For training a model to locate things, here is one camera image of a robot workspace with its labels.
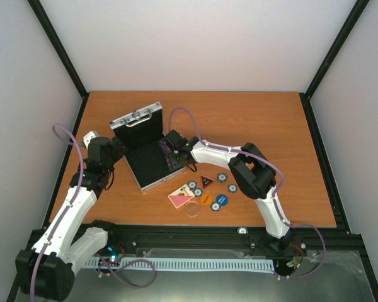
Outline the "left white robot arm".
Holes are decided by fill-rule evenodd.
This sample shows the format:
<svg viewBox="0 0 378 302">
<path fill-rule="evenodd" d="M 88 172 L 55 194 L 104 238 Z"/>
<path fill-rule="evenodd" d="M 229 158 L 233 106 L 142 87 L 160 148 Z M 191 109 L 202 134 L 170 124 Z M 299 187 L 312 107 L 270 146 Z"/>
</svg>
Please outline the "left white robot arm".
<svg viewBox="0 0 378 302">
<path fill-rule="evenodd" d="M 84 137 L 88 156 L 80 161 L 66 198 L 49 227 L 30 249 L 21 250 L 15 260 L 22 293 L 64 301 L 85 263 L 100 249 L 112 253 L 118 237 L 110 232 L 112 223 L 102 221 L 76 239 L 87 212 L 111 185 L 114 165 L 127 148 L 117 138 L 100 137 L 95 131 Z"/>
</svg>

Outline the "aluminium poker case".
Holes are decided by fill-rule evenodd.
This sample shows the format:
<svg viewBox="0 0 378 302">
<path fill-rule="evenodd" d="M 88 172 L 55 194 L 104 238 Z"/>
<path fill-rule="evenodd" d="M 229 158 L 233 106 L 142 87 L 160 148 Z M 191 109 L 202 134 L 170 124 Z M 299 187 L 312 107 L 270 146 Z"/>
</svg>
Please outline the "aluminium poker case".
<svg viewBox="0 0 378 302">
<path fill-rule="evenodd" d="M 165 139 L 161 103 L 152 103 L 111 120 L 109 126 L 128 148 L 125 160 L 142 192 L 185 171 L 185 167 L 172 171 L 158 145 L 158 141 Z"/>
</svg>

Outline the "purple poker chip stack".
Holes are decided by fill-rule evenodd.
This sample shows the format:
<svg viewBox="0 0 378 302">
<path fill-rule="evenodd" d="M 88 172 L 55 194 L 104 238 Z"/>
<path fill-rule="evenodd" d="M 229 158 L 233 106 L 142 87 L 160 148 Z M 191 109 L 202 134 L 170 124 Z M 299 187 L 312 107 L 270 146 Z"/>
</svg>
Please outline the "purple poker chip stack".
<svg viewBox="0 0 378 302">
<path fill-rule="evenodd" d="M 166 144 L 166 142 L 164 140 L 158 141 L 158 145 L 161 148 L 161 150 L 163 151 L 164 155 L 168 155 L 168 154 L 171 153 L 171 149 L 168 147 L 168 145 Z"/>
</svg>

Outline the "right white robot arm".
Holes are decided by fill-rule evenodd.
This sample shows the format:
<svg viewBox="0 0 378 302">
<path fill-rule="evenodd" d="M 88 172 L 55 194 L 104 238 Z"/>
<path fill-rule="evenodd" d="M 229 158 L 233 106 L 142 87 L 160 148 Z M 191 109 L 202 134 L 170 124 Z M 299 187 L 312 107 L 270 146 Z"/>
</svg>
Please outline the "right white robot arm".
<svg viewBox="0 0 378 302">
<path fill-rule="evenodd" d="M 238 189 L 255 201 L 264 219 L 271 249 L 278 253 L 288 249 L 294 234 L 278 199 L 281 185 L 275 179 L 277 174 L 281 178 L 284 175 L 267 161 L 256 145 L 247 143 L 242 147 L 229 147 L 196 137 L 187 140 L 174 130 L 166 135 L 164 142 L 176 161 L 193 172 L 197 171 L 197 164 L 210 164 L 231 171 Z"/>
</svg>

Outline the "blue green chip stack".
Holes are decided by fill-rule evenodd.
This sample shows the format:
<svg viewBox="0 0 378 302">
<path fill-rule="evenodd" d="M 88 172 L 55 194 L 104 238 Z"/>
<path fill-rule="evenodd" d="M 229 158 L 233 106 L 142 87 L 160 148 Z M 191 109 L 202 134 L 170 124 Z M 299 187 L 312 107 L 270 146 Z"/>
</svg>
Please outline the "blue green chip stack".
<svg viewBox="0 0 378 302">
<path fill-rule="evenodd" d="M 224 183 L 227 181 L 227 175 L 225 173 L 220 173 L 218 174 L 217 176 L 217 180 L 220 182 L 220 183 Z"/>
</svg>

